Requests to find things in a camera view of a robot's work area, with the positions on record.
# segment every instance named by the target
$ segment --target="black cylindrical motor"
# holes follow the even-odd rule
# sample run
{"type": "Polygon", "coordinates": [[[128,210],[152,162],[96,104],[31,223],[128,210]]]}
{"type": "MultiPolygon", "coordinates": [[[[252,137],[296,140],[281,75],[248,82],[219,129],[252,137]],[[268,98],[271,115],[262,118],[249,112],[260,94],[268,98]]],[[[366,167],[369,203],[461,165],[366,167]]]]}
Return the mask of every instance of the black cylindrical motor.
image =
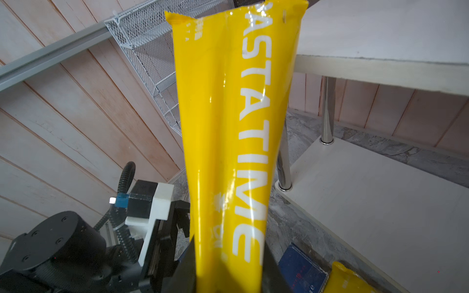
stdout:
{"type": "Polygon", "coordinates": [[[0,274],[10,271],[19,282],[25,276],[38,285],[87,292],[110,274],[105,253],[104,238],[77,213],[65,211],[13,240],[0,274]]]}

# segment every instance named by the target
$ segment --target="metal frame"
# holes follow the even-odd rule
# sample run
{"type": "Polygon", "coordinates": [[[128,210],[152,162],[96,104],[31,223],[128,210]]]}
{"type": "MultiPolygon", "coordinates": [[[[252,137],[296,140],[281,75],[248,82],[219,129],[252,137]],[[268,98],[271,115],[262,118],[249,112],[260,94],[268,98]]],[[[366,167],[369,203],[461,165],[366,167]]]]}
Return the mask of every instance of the metal frame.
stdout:
{"type": "MultiPolygon", "coordinates": [[[[334,111],[335,111],[335,77],[326,77],[324,82],[324,99],[322,107],[321,142],[332,144],[334,142],[334,111]]],[[[290,160],[288,156],[287,121],[283,128],[280,142],[279,156],[277,157],[277,173],[279,175],[279,189],[289,191],[293,187],[290,173],[290,160]]]]}
{"type": "Polygon", "coordinates": [[[57,64],[111,37],[104,23],[84,30],[41,48],[0,67],[0,91],[57,64]]]}
{"type": "Polygon", "coordinates": [[[104,21],[135,72],[163,113],[170,128],[182,135],[179,101],[176,94],[171,25],[163,10],[199,18],[206,13],[234,8],[232,0],[149,0],[104,21]]]}

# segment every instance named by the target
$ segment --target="flexible hose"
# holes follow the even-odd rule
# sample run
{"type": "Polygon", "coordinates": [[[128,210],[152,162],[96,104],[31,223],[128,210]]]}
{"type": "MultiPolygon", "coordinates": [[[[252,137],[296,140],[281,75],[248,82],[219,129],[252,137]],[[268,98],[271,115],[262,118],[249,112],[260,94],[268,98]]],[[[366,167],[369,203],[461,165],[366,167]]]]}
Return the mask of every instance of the flexible hose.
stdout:
{"type": "Polygon", "coordinates": [[[119,180],[119,185],[117,187],[117,193],[127,193],[132,184],[135,174],[135,163],[128,162],[121,173],[121,179],[119,180]]]}
{"type": "MultiPolygon", "coordinates": [[[[121,178],[119,180],[119,185],[117,187],[117,193],[127,193],[132,184],[132,180],[134,179],[135,174],[135,163],[128,162],[121,173],[121,178]]],[[[125,208],[118,208],[114,204],[111,204],[109,210],[104,214],[104,216],[99,220],[94,228],[98,231],[101,227],[109,221],[113,228],[120,226],[124,223],[125,218],[127,216],[127,212],[125,208]]],[[[137,255],[134,247],[134,243],[130,239],[130,232],[127,228],[127,225],[122,225],[118,229],[115,230],[117,235],[117,239],[122,247],[122,251],[127,259],[131,263],[137,262],[137,255]]]]}
{"type": "MultiPolygon", "coordinates": [[[[120,226],[125,221],[126,214],[127,212],[124,208],[118,208],[114,204],[111,205],[109,220],[113,228],[120,226]]],[[[127,260],[131,263],[136,263],[137,253],[135,251],[134,243],[130,239],[130,232],[127,225],[122,225],[120,228],[115,230],[115,232],[127,260]]]]}
{"type": "Polygon", "coordinates": [[[109,210],[107,210],[106,214],[99,220],[96,225],[93,227],[96,231],[101,230],[101,228],[106,224],[107,220],[109,220],[109,210]]]}
{"type": "MultiPolygon", "coordinates": [[[[130,188],[130,185],[132,184],[132,180],[134,179],[134,174],[135,174],[135,163],[134,162],[128,162],[124,169],[122,170],[121,173],[121,178],[119,179],[119,185],[117,186],[117,193],[122,192],[122,193],[127,193],[127,191],[130,188]]],[[[101,230],[101,228],[106,224],[106,222],[109,220],[109,211],[104,214],[104,216],[99,220],[96,225],[94,226],[94,229],[96,231],[101,230]]]]}

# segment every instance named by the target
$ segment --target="wooden plank wall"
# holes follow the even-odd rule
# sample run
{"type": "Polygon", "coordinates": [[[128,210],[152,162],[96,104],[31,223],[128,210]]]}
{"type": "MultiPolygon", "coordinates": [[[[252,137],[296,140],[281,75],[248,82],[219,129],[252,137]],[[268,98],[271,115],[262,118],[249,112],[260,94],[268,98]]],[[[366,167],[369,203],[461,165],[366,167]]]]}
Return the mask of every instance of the wooden plank wall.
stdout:
{"type": "MultiPolygon", "coordinates": [[[[0,0],[0,66],[139,2],[0,0]]],[[[0,260],[59,211],[95,224],[128,161],[151,181],[184,167],[180,137],[112,40],[0,92],[0,137],[0,260]]]]}
{"type": "MultiPolygon", "coordinates": [[[[295,73],[288,106],[322,116],[324,77],[295,73]]],[[[469,156],[468,97],[337,79],[335,120],[469,156]]]]}

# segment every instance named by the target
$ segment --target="wire mesh basket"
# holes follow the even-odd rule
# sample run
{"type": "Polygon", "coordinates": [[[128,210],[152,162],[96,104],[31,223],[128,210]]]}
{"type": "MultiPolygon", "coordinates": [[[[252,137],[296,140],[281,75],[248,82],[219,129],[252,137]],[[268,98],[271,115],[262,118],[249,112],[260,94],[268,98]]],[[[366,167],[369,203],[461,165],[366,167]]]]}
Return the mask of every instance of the wire mesh basket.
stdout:
{"type": "Polygon", "coordinates": [[[173,38],[165,10],[199,18],[234,7],[233,0],[151,0],[105,21],[169,126],[180,135],[173,38]]]}

